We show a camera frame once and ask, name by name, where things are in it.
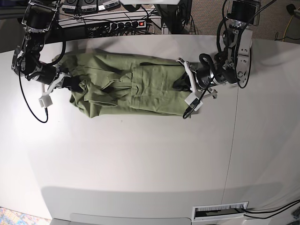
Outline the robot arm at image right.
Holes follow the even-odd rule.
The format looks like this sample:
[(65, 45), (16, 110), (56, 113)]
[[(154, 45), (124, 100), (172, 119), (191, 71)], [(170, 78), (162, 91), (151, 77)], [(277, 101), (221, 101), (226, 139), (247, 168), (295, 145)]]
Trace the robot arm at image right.
[(251, 26), (259, 24), (261, 1), (226, 0), (222, 5), (222, 20), (217, 28), (217, 53), (199, 55), (200, 66), (195, 67), (179, 58), (186, 71), (173, 83), (176, 91), (188, 91), (198, 98), (212, 87), (236, 84), (245, 88), (252, 63)]

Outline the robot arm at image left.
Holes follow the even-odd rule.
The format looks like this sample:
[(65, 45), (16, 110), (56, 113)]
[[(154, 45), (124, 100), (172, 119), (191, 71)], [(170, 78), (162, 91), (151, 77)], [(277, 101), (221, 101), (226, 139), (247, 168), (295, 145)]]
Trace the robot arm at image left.
[[(19, 77), (24, 76), (28, 81), (36, 80), (48, 85), (47, 97), (56, 88), (67, 88), (81, 93), (80, 79), (67, 66), (60, 66), (67, 47), (65, 29), (56, 19), (60, 2), (58, 0), (30, 0), (24, 13), (22, 24), (26, 33), (22, 46), (17, 47), (12, 60), (12, 70)], [(47, 33), (58, 30), (62, 41), (60, 55), (52, 62), (40, 61), (40, 53), (44, 48)]]

